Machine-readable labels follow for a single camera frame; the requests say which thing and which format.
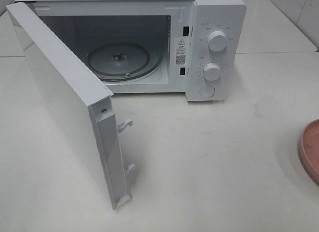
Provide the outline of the round white door button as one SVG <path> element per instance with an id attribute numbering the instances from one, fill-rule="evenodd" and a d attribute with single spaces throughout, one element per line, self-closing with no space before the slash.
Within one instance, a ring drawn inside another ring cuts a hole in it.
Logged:
<path id="1" fill-rule="evenodd" d="M 200 89 L 200 96 L 205 98 L 211 98 L 215 94 L 215 88 L 213 86 L 204 86 Z"/>

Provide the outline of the white control knob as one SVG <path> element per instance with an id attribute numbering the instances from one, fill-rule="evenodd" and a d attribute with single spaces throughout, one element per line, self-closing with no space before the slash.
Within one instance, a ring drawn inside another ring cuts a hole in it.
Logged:
<path id="1" fill-rule="evenodd" d="M 222 29 L 215 29 L 207 37 L 208 48 L 213 52 L 220 52 L 227 46 L 228 36 Z"/>
<path id="2" fill-rule="evenodd" d="M 209 63 L 203 68 L 203 76 L 207 81 L 215 81 L 218 80 L 221 76 L 221 68 L 216 63 Z"/>

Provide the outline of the white microwave door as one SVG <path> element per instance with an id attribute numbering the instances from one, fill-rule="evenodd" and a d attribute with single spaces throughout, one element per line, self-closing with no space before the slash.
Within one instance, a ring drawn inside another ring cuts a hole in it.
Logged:
<path id="1" fill-rule="evenodd" d="M 112 92 L 22 2 L 7 11 L 50 115 L 63 130 L 113 209 L 130 200 L 119 134 L 132 120 L 116 121 Z"/>

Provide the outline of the pink round plate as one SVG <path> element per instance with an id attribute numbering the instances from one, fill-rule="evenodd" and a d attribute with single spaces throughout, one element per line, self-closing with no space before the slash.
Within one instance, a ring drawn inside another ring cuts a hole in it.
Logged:
<path id="1" fill-rule="evenodd" d="M 302 131 L 299 157 L 309 177 L 319 185 L 319 120 L 313 120 Z"/>

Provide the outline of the glass microwave turntable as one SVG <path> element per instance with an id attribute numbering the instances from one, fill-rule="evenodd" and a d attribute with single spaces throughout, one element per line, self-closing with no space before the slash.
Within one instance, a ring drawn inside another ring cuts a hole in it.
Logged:
<path id="1" fill-rule="evenodd" d="M 163 53 L 136 43 L 110 43 L 91 51 L 88 67 L 102 81 L 118 82 L 143 77 L 158 68 Z"/>

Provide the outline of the white warning label sticker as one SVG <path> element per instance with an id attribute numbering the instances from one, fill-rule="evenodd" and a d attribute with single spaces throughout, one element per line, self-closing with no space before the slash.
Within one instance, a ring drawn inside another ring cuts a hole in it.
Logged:
<path id="1" fill-rule="evenodd" d="M 173 45 L 173 62 L 176 66 L 185 67 L 187 65 L 189 37 L 176 37 Z"/>

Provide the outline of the white microwave oven body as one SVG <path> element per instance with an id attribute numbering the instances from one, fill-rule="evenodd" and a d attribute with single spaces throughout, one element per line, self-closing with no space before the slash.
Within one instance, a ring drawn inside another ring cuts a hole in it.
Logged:
<path id="1" fill-rule="evenodd" d="M 13 1 L 18 2 L 32 8 L 87 67 L 88 54 L 110 43 L 136 43 L 163 53 L 158 68 L 143 77 L 101 80 L 114 94 L 184 93 L 188 101 L 226 97 L 246 12 L 242 0 Z M 228 36 L 227 46 L 220 52 L 211 51 L 207 44 L 208 35 L 215 29 L 222 29 Z M 185 67 L 173 62 L 174 39 L 182 36 L 189 37 Z M 209 63 L 220 66 L 218 80 L 204 79 L 203 68 Z M 213 97 L 200 96 L 204 86 L 215 88 Z"/>

